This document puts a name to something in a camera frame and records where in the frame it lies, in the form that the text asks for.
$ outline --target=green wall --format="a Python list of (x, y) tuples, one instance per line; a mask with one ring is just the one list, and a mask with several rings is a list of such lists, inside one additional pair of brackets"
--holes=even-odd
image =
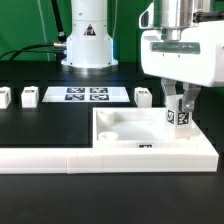
[[(114, 40), (115, 58), (120, 62), (140, 61), (139, 15), (151, 0), (119, 0), (117, 32)], [(48, 42), (57, 41), (50, 0), (41, 0)], [(66, 34), (71, 32), (71, 0), (58, 0)], [(112, 33), (115, 0), (108, 0), (108, 32)], [(37, 0), (0, 0), (0, 54), (10, 50), (44, 43)], [(24, 53), (18, 60), (47, 60), (47, 56)]]

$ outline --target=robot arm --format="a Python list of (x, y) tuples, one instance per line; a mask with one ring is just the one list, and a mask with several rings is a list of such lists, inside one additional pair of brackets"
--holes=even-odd
[(139, 18), (142, 67), (162, 78), (165, 96), (184, 95), (178, 108), (192, 112), (200, 86), (224, 86), (224, 21), (212, 0), (154, 0)]

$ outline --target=small white cube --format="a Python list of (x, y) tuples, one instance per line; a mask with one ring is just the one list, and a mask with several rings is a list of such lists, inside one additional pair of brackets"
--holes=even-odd
[(152, 94), (147, 88), (135, 88), (135, 103), (139, 108), (151, 108), (152, 107)]
[(0, 88), (0, 109), (6, 109), (11, 102), (11, 89), (8, 87)]
[(38, 87), (25, 87), (23, 89), (21, 98), (23, 108), (36, 108), (39, 100)]

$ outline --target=white block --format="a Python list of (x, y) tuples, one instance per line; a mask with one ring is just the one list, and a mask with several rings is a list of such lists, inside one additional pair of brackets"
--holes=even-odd
[(36, 108), (39, 100), (38, 87), (36, 86), (25, 87), (23, 89), (21, 98), (23, 108)]
[(0, 109), (6, 109), (11, 102), (11, 89), (8, 87), (0, 88)]
[(151, 108), (152, 107), (152, 94), (147, 88), (135, 88), (135, 102), (139, 108)]
[(174, 138), (189, 138), (192, 135), (192, 112), (179, 110), (179, 100), (183, 95), (166, 97), (166, 125)]

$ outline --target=white plastic part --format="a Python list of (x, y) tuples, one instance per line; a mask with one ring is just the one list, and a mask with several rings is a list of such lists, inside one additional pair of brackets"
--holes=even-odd
[[(112, 109), (114, 124), (99, 126), (98, 110)], [(94, 108), (94, 148), (1, 148), (0, 173), (215, 172), (219, 156), (194, 122), (190, 138), (174, 139), (165, 118), (165, 108)]]
[(134, 100), (139, 108), (152, 107), (152, 94), (147, 88), (135, 88)]
[[(143, 15), (147, 13), (148, 24), (147, 26), (142, 26)], [(139, 27), (141, 29), (152, 29), (154, 28), (154, 3), (152, 2), (149, 7), (140, 15), (139, 17)]]
[(107, 33), (107, 0), (72, 0), (72, 33), (63, 65), (101, 69), (117, 65)]
[(39, 100), (38, 87), (25, 87), (21, 94), (23, 108), (36, 108)]
[(110, 127), (114, 125), (114, 111), (113, 110), (99, 110), (97, 122), (100, 126)]
[(199, 43), (199, 54), (155, 52), (153, 42), (163, 42), (160, 30), (145, 31), (141, 38), (146, 74), (201, 86), (224, 86), (224, 21), (203, 22), (182, 31), (179, 43)]
[(101, 132), (98, 139), (101, 141), (114, 141), (118, 139), (118, 134), (115, 132)]
[(7, 109), (11, 102), (11, 89), (9, 87), (0, 88), (0, 109)]
[(179, 110), (183, 95), (166, 96), (166, 126), (174, 138), (190, 138), (192, 135), (192, 112)]

